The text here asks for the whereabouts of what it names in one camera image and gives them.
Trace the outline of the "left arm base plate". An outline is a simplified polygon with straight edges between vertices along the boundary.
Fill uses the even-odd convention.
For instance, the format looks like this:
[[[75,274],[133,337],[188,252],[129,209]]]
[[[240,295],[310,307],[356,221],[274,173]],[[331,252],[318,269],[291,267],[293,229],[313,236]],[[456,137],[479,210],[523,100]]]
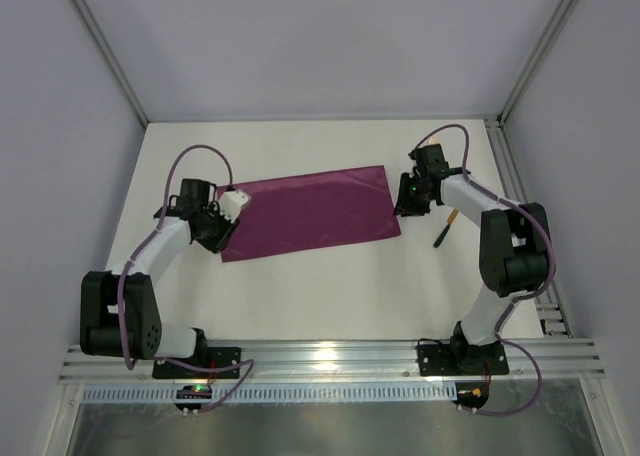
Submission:
[[[180,359],[180,362],[199,368],[218,369],[233,366],[240,362],[240,347],[211,347],[197,349],[190,358]],[[240,377],[239,369],[226,370],[220,373],[199,372],[171,363],[153,366],[152,378],[156,380],[170,379],[208,379],[208,380],[237,380]]]

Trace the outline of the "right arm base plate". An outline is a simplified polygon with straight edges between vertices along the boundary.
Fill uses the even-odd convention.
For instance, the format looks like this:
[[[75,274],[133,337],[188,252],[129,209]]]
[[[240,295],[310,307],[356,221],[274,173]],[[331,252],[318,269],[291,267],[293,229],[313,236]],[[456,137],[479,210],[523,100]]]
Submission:
[[[510,372],[504,346],[499,342],[475,346],[464,341],[420,340],[416,353],[421,376],[503,376]]]

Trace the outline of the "purple satin napkin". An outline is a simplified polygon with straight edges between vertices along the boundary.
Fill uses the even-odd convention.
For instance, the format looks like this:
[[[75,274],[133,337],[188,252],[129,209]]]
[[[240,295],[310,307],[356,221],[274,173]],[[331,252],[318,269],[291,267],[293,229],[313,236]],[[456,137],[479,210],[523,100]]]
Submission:
[[[382,165],[239,183],[251,201],[225,263],[401,235]]]

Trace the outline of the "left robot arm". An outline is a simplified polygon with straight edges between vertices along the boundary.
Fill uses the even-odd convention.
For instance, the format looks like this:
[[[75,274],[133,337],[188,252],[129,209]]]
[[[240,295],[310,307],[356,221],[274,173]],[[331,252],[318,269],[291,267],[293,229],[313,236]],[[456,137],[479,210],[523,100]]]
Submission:
[[[191,244],[212,254],[226,249],[251,196],[232,186],[184,179],[154,214],[156,226],[131,256],[81,282],[80,347],[84,354],[138,361],[170,361],[184,371],[210,367],[200,328],[161,321],[154,285]]]

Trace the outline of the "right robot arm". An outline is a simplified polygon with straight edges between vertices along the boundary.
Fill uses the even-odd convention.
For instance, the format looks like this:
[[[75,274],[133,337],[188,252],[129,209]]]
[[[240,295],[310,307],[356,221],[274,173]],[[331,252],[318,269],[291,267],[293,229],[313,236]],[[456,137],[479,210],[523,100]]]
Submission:
[[[419,372],[422,376],[480,376],[490,371],[506,375],[502,327],[519,302],[535,298],[555,274],[546,211],[538,203],[500,197],[460,168],[403,173],[394,214],[424,216],[432,204],[452,207],[479,228],[483,285],[449,340],[417,343]]]

